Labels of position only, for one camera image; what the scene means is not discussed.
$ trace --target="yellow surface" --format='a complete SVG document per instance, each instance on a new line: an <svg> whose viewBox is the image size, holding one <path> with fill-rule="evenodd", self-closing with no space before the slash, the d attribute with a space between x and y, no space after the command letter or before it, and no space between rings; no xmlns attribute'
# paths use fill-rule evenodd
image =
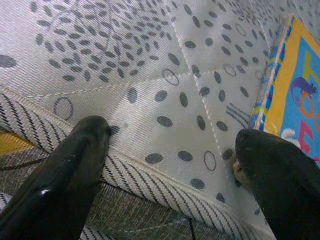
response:
<svg viewBox="0 0 320 240"><path fill-rule="evenodd" d="M33 145L13 133L0 134L0 156L32 148Z"/></svg>
<svg viewBox="0 0 320 240"><path fill-rule="evenodd" d="M274 83L272 103L266 115L264 124L264 129L267 132L278 136L280 135L281 126L284 119L287 92L290 87L291 78L296 69L301 37L303 37L303 39L309 44L314 52L320 56L320 47L318 46L317 42L304 27L302 22L299 19L295 18L292 24L290 37L285 43L284 61L281 64L281 68ZM306 54L304 60L305 67L303 71L303 78L306 79L306 81L308 81L309 75L313 74L312 72L310 72L310 64L307 65L308 59L310 62L310 56Z"/></svg>

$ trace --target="patterned mattress fabric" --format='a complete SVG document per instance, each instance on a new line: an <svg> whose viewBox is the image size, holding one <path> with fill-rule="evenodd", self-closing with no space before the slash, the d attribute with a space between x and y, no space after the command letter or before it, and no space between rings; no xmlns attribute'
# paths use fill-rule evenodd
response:
<svg viewBox="0 0 320 240"><path fill-rule="evenodd" d="M316 0L3 0L0 126L50 153L100 115L103 181L233 239L272 239L231 165L290 14L319 41ZM107 232L104 217L89 221Z"/></svg>

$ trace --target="colorful book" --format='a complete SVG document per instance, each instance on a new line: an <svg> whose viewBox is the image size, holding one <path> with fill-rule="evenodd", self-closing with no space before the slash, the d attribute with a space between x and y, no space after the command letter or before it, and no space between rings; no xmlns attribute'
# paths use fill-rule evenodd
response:
<svg viewBox="0 0 320 240"><path fill-rule="evenodd" d="M295 16L278 29L249 128L292 142L320 167L320 47Z"/></svg>

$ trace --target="book cover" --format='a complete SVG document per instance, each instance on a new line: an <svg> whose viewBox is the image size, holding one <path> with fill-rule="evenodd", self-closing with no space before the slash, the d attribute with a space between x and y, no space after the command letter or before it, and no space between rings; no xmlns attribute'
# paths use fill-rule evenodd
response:
<svg viewBox="0 0 320 240"><path fill-rule="evenodd" d="M249 128L295 144L320 167L320 47L291 16L279 27Z"/></svg>

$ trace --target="black object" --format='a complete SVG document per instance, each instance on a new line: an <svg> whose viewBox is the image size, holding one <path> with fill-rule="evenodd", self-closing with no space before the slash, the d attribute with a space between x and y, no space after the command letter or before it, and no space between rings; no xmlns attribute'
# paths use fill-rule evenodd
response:
<svg viewBox="0 0 320 240"><path fill-rule="evenodd" d="M109 126L82 119L26 179L0 215L0 240L78 240L108 151Z"/></svg>
<svg viewBox="0 0 320 240"><path fill-rule="evenodd" d="M243 129L235 140L241 170L278 240L320 239L320 169L299 148Z"/></svg>

